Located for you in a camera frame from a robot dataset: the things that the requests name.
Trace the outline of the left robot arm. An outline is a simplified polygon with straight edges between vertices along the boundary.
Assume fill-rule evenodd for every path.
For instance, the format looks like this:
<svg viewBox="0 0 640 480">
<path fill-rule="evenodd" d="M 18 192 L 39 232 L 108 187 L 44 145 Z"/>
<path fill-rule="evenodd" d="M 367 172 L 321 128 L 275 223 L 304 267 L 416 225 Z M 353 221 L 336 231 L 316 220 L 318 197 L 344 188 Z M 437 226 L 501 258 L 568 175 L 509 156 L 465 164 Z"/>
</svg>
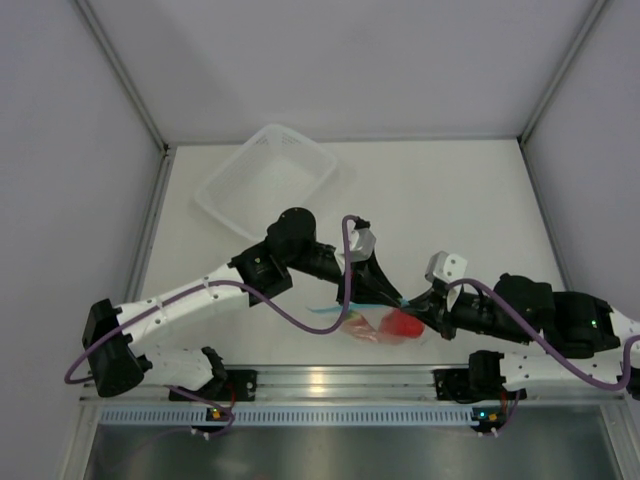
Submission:
<svg viewBox="0 0 640 480">
<path fill-rule="evenodd" d="M 402 306 L 402 295 L 376 259 L 369 222 L 348 215 L 341 230 L 343 249 L 338 251 L 317 240 L 316 219 L 309 210 L 290 208 L 267 228 L 261 242 L 198 280 L 144 301 L 94 303 L 82 346 L 98 395 L 112 398 L 151 384 L 209 400 L 219 397 L 228 375 L 213 348 L 171 349 L 164 344 L 173 333 L 220 314 L 265 304 L 297 328 L 327 335 L 346 321 L 351 303 Z M 333 325 L 307 326 L 274 303 L 274 297 L 292 288 L 292 271 L 336 285 L 341 310 Z"/>
</svg>

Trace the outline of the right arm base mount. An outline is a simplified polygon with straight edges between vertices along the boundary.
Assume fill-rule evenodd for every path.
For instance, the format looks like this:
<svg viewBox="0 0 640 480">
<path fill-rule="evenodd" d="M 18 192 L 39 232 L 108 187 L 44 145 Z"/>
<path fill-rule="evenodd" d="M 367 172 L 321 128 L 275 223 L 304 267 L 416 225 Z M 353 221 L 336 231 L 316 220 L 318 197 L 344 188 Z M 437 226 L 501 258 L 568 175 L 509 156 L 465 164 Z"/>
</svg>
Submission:
<svg viewBox="0 0 640 480">
<path fill-rule="evenodd" d="M 471 404 L 488 400 L 527 398 L 525 389 L 508 391 L 506 377 L 501 374 L 500 361 L 504 354 L 479 351 L 469 356 L 468 365 L 433 371 L 436 396 L 439 401 Z"/>
</svg>

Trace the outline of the fake watermelon slice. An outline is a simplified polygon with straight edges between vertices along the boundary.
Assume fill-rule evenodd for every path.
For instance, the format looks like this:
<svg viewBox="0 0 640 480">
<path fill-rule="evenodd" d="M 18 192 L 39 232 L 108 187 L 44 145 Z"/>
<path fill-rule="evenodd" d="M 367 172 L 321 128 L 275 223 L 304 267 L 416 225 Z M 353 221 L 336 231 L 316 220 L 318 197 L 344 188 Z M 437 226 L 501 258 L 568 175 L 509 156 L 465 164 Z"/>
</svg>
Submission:
<svg viewBox="0 0 640 480">
<path fill-rule="evenodd" d="M 357 311 L 350 311 L 342 322 L 340 330 L 360 341 L 378 342 L 378 331 Z"/>
</svg>

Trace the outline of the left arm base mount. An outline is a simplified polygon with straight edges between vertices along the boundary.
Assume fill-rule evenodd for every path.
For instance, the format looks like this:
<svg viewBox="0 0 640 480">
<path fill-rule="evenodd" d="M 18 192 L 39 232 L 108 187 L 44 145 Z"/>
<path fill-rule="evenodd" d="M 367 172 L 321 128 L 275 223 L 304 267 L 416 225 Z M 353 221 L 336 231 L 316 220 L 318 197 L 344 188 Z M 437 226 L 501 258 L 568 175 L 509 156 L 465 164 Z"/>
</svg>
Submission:
<svg viewBox="0 0 640 480">
<path fill-rule="evenodd" d="M 219 372 L 213 370 L 213 378 L 198 390 L 178 386 L 190 395 L 214 402 L 253 402 L 257 390 L 257 371 L 232 369 Z"/>
</svg>

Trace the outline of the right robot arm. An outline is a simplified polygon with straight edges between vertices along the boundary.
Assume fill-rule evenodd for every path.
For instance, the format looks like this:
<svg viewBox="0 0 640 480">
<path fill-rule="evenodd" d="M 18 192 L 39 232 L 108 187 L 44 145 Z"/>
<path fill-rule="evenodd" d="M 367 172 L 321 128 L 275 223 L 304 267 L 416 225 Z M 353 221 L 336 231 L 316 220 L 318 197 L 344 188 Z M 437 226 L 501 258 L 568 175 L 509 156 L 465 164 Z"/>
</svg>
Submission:
<svg viewBox="0 0 640 480">
<path fill-rule="evenodd" d="M 435 279 L 401 310 L 445 340 L 464 330 L 541 348 L 539 354 L 470 354 L 466 384 L 473 399 L 580 384 L 639 397 L 639 324 L 592 295 L 556 292 L 510 274 L 494 287 L 470 278 Z"/>
</svg>

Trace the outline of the clear zip top bag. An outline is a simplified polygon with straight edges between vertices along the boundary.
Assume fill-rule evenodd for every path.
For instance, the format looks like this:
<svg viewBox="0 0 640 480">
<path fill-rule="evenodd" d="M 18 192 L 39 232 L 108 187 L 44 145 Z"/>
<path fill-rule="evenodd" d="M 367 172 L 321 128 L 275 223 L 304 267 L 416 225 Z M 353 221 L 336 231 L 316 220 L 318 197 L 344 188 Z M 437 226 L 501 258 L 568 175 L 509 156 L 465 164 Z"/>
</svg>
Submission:
<svg viewBox="0 0 640 480">
<path fill-rule="evenodd" d="M 431 339 L 422 322 L 399 308 L 355 302 L 350 304 L 337 335 L 360 344 L 394 347 L 422 346 Z"/>
</svg>

